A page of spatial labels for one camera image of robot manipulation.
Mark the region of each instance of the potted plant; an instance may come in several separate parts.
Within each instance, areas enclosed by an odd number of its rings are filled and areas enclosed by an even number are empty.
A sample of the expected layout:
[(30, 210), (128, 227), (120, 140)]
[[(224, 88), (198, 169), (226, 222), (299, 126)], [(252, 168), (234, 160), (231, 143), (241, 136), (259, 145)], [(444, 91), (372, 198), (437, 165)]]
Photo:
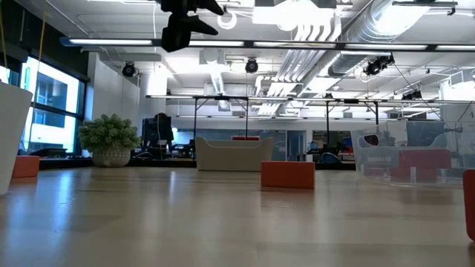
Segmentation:
[(79, 127), (79, 141), (83, 149), (92, 153), (92, 160), (99, 167), (123, 167), (131, 158), (131, 150), (140, 144), (137, 127), (130, 119), (116, 114), (103, 114), (93, 122), (83, 122)]

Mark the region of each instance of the green plant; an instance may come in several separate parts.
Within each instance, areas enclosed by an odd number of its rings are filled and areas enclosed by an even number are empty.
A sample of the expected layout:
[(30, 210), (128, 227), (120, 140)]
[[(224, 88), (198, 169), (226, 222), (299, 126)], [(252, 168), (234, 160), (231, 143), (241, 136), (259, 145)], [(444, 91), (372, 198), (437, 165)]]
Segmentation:
[(83, 122), (79, 127), (79, 141), (82, 149), (90, 152), (107, 149), (134, 149), (140, 144), (137, 127), (131, 126), (130, 119), (121, 119), (116, 114), (103, 114), (93, 122)]

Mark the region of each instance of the orange block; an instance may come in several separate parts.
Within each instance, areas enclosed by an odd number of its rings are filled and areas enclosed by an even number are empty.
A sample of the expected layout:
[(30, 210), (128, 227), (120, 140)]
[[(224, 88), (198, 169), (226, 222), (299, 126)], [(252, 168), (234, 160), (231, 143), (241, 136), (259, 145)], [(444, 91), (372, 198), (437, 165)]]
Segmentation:
[(39, 173), (39, 156), (17, 156), (12, 179), (37, 177)]
[(475, 241), (475, 170), (463, 173), (463, 194), (467, 234), (468, 237)]
[(315, 163), (262, 162), (261, 186), (315, 189)]

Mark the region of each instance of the ceiling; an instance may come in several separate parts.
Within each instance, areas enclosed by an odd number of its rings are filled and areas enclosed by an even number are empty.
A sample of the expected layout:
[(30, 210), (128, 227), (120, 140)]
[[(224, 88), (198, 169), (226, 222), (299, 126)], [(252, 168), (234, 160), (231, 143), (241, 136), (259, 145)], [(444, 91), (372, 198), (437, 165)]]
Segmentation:
[[(42, 16), (44, 5), (40, 0), (16, 0), (37, 16)], [(369, 0), (352, 0), (353, 7), (342, 13), (342, 24), (348, 23)], [(106, 1), (87, 0), (47, 0), (47, 22), (70, 37), (96, 38), (160, 38), (162, 29), (167, 25), (168, 14), (158, 7), (155, 16), (156, 29), (153, 27), (154, 5), (121, 4)], [(424, 15), (411, 29), (400, 35), (396, 42), (463, 42), (475, 43), (475, 18), (473, 9), (475, 1), (458, 0), (457, 13), (447, 16), (447, 8), (432, 9)], [(244, 1), (244, 14), (252, 10), (253, 1)], [(193, 35), (194, 39), (253, 39), (253, 40), (289, 40), (295, 37), (294, 31), (283, 31), (276, 25), (253, 24), (247, 16), (237, 16), (237, 24), (231, 30), (221, 29), (217, 17), (211, 13), (200, 12), (200, 18), (219, 30), (218, 36)], [(168, 86), (173, 89), (202, 88), (210, 83), (207, 73), (190, 72), (197, 69), (200, 49), (185, 49), (175, 53), (167, 53), (157, 48), (109, 48), (109, 54), (123, 55), (126, 53), (158, 53), (162, 56), (174, 73)], [(225, 83), (241, 83), (253, 85), (257, 74), (246, 74), (244, 65), (249, 57), (257, 58), (260, 71), (277, 72), (287, 55), (287, 50), (246, 50), (224, 49), (226, 56), (231, 56), (230, 71), (223, 74)], [(353, 79), (342, 79), (338, 84), (338, 93), (348, 97), (364, 95), (367, 92), (380, 92), (385, 96), (394, 90), (404, 88), (407, 82), (415, 82), (434, 76), (434, 73), (449, 67), (474, 66), (475, 53), (394, 53), (396, 64), (404, 74), (404, 80), (394, 67), (385, 70), (381, 75), (367, 81), (361, 75), (361, 68), (354, 71)], [(141, 65), (142, 71), (153, 70), (154, 63)], [(423, 85), (423, 93), (427, 96), (437, 95), (438, 85)]]

